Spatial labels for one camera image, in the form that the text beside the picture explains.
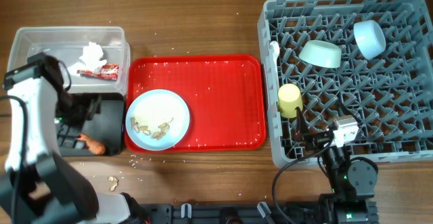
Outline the orange carrot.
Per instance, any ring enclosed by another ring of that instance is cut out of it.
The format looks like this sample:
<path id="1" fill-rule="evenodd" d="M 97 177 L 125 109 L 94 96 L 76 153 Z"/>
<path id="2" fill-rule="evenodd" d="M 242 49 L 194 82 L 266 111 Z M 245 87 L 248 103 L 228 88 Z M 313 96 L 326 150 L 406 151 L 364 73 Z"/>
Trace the orange carrot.
<path id="1" fill-rule="evenodd" d="M 84 133 L 81 133 L 77 140 L 84 142 L 88 150 L 94 155 L 101 156 L 106 152 L 106 147 L 103 143 Z"/>

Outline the yellow plastic cup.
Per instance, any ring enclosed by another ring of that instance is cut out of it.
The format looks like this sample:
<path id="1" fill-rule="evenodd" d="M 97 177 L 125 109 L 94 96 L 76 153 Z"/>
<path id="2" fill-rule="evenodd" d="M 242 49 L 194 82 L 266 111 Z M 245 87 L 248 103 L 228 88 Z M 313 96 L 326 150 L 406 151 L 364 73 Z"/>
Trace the yellow plastic cup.
<path id="1" fill-rule="evenodd" d="M 302 95 L 300 89 L 295 84 L 284 84 L 279 88 L 277 96 L 279 100 L 278 108 L 282 117 L 296 118 L 296 109 L 303 110 Z"/>

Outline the red snack wrapper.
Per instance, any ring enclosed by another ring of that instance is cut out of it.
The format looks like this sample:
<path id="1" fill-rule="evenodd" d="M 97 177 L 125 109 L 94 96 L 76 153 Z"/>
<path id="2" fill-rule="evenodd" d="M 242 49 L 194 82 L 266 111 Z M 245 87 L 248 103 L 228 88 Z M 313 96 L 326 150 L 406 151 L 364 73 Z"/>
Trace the red snack wrapper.
<path id="1" fill-rule="evenodd" d="M 101 69 L 97 72 L 92 72 L 90 70 L 77 70 L 76 72 L 80 76 L 88 76 L 97 79 L 104 80 L 117 80 L 119 73 L 119 65 L 118 64 L 106 64 L 101 67 Z"/>

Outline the white tissue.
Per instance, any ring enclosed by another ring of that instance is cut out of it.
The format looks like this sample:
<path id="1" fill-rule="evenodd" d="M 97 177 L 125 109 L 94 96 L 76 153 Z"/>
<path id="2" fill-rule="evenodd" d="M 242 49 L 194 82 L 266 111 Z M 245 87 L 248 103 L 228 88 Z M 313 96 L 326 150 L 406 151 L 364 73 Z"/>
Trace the white tissue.
<path id="1" fill-rule="evenodd" d="M 99 72 L 107 64 L 103 49 L 94 42 L 89 42 L 88 46 L 83 47 L 83 54 L 79 59 L 91 72 Z"/>

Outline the mint green bowl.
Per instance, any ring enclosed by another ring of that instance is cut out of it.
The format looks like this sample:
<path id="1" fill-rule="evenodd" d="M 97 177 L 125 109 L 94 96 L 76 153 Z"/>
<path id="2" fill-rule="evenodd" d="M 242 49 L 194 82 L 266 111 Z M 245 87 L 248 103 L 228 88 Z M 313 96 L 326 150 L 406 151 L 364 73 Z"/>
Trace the mint green bowl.
<path id="1" fill-rule="evenodd" d="M 306 42 L 299 55 L 302 61 L 322 68 L 339 68 L 341 57 L 342 50 L 337 45 L 318 40 Z"/>

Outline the light blue bowl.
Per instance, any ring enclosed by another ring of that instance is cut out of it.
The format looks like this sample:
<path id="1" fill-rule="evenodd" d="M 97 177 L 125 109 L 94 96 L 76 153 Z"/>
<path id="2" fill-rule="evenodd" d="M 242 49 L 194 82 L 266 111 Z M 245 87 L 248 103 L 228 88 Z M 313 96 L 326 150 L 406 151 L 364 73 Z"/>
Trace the light blue bowl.
<path id="1" fill-rule="evenodd" d="M 357 22 L 353 32 L 359 51 L 366 60 L 371 60 L 386 48 L 386 39 L 380 25 L 374 20 Z"/>

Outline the peanut shells food scraps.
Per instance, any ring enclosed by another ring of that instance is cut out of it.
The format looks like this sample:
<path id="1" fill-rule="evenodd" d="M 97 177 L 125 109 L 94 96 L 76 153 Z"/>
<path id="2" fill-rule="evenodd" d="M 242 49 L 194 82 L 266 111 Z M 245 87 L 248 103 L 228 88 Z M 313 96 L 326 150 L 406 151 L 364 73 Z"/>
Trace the peanut shells food scraps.
<path id="1" fill-rule="evenodd" d="M 136 133 L 142 133 L 146 136 L 150 136 L 152 139 L 160 140 L 165 135 L 167 135 L 170 129 L 170 124 L 173 120 L 174 118 L 171 118 L 169 121 L 162 122 L 161 124 L 156 126 L 146 125 L 144 122 L 141 122 L 140 120 L 138 120 L 138 118 L 133 116 L 131 118 L 131 125 Z"/>

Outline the light blue plate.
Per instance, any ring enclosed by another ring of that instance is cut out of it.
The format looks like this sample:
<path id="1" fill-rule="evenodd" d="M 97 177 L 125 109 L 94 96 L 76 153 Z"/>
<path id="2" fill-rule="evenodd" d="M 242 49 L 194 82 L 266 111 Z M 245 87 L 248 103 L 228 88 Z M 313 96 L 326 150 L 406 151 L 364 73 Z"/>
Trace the light blue plate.
<path id="1" fill-rule="evenodd" d="M 170 129 L 162 139 L 152 139 L 142 133 L 136 133 L 131 125 L 132 117 L 146 125 L 158 126 L 174 118 Z M 147 91 L 133 100 L 125 117 L 126 133 L 133 145 L 140 150 L 163 151 L 176 146 L 187 133 L 190 124 L 190 112 L 186 102 L 176 93 L 165 89 Z"/>

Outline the white plastic spoon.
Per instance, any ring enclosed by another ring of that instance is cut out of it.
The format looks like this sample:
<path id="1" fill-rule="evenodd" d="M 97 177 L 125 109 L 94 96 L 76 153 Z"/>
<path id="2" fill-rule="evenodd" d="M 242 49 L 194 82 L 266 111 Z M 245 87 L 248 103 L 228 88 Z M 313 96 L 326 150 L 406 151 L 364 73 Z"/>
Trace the white plastic spoon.
<path id="1" fill-rule="evenodd" d="M 277 66 L 277 60 L 279 57 L 279 52 L 280 52 L 280 48 L 279 48 L 279 43 L 277 41 L 271 41 L 269 44 L 269 48 L 271 50 L 271 56 L 272 56 L 272 60 L 273 60 L 273 66 L 275 69 L 275 81 L 277 84 L 279 84 L 279 79 L 278 79 L 278 66 Z"/>

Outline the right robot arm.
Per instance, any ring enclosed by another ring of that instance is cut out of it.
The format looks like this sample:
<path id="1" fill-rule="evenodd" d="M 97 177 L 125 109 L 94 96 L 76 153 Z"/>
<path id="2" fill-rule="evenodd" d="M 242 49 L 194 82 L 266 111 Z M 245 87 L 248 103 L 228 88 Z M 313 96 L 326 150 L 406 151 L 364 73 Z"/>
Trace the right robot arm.
<path id="1" fill-rule="evenodd" d="M 305 142 L 314 151 L 319 167 L 324 170 L 332 189 L 321 194 L 314 206 L 316 223 L 373 223 L 368 199 L 375 196 L 378 166 L 365 157 L 351 158 L 346 144 L 353 142 L 359 133 L 361 120 L 337 102 L 338 116 L 325 131 L 312 132 L 296 108 L 297 141 Z"/>

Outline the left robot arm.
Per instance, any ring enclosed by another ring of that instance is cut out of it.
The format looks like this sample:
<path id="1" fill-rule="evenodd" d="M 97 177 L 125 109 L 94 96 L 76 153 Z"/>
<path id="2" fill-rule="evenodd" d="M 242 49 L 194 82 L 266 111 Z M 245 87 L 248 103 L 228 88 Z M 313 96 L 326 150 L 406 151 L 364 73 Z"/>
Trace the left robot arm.
<path id="1" fill-rule="evenodd" d="M 57 115 L 76 116 L 79 105 L 64 87 L 62 62 L 38 53 L 5 74 L 12 108 L 12 136 L 1 176 L 1 207 L 12 223 L 151 223 L 126 193 L 97 194 L 60 155 Z"/>

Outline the grey plastic dishwasher rack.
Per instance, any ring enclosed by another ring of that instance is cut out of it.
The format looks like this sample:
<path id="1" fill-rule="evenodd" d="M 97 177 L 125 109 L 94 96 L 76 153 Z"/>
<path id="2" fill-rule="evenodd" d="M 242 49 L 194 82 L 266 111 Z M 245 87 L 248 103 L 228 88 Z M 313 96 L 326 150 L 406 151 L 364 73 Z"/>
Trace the grey plastic dishwasher rack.
<path id="1" fill-rule="evenodd" d="M 376 21 L 386 48 L 366 60 L 353 32 L 357 22 Z M 300 88 L 310 130 L 321 132 L 338 116 L 337 100 L 361 120 L 353 156 L 375 162 L 432 159 L 432 21 L 425 0 L 267 0 L 257 23 L 265 71 L 267 121 L 277 167 L 298 160 L 314 166 L 295 141 L 296 121 L 281 116 L 278 89 Z M 299 58 L 306 42 L 342 50 L 339 68 L 322 68 Z M 279 84 L 269 44 L 279 43 Z"/>

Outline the black plastic tray bin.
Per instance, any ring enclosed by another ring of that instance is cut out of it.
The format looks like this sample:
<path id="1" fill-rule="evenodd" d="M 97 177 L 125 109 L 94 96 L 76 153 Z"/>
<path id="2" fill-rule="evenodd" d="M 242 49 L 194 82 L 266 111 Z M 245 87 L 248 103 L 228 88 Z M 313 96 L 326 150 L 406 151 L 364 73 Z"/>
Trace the black plastic tray bin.
<path id="1" fill-rule="evenodd" d="M 123 148 L 124 141 L 124 97 L 119 93 L 74 93 L 73 95 L 101 95 L 100 113 L 96 114 L 92 120 L 88 120 L 84 123 L 81 133 L 105 145 L 106 152 L 101 156 L 114 156 L 119 154 Z M 92 154 L 86 145 L 82 150 L 61 148 L 59 145 L 58 147 L 63 157 L 97 156 Z"/>

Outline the peanut shell on table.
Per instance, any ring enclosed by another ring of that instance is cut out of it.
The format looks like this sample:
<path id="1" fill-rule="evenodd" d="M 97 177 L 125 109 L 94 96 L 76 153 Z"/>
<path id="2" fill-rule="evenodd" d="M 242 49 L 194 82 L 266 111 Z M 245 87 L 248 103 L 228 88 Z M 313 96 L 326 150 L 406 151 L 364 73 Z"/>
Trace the peanut shell on table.
<path id="1" fill-rule="evenodd" d="M 108 177 L 108 181 L 112 183 L 112 185 L 110 186 L 109 190 L 111 192 L 115 191 L 116 188 L 118 187 L 118 179 L 114 176 L 110 176 Z"/>

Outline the clear plastic bin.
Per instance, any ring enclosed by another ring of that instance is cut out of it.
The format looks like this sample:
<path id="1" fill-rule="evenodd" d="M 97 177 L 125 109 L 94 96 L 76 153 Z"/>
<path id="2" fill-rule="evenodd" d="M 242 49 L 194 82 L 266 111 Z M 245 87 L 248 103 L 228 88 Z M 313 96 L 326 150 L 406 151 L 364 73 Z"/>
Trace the clear plastic bin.
<path id="1" fill-rule="evenodd" d="M 119 65 L 117 80 L 97 79 L 77 73 L 77 70 L 84 68 L 79 58 L 90 42 L 101 46 L 103 59 L 108 64 Z M 7 71 L 26 65 L 29 57 L 41 52 L 65 63 L 60 69 L 64 86 L 72 85 L 70 93 L 127 93 L 131 50 L 124 30 L 119 26 L 20 28 L 12 45 Z"/>

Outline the red plastic tray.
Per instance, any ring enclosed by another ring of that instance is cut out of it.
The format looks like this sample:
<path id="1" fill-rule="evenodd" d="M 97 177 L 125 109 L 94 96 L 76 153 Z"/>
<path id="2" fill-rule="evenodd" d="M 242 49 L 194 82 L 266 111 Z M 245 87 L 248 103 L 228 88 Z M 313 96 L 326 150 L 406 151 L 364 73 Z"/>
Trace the red plastic tray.
<path id="1" fill-rule="evenodd" d="M 189 108 L 183 139 L 167 152 L 254 150 L 266 139 L 260 63 L 248 54 L 144 57 L 129 67 L 126 107 L 166 89 Z"/>

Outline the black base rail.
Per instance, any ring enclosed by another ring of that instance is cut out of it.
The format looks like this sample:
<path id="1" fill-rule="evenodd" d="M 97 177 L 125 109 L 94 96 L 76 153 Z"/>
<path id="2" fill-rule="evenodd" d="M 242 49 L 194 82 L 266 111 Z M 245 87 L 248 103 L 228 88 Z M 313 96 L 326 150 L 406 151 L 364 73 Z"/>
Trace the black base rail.
<path id="1" fill-rule="evenodd" d="M 224 224 L 287 223 L 276 207 L 264 202 L 253 205 L 143 204 L 152 223 Z M 288 202 L 282 211 L 295 223 L 374 223 L 378 224 L 375 202 L 319 205 L 317 202 Z"/>

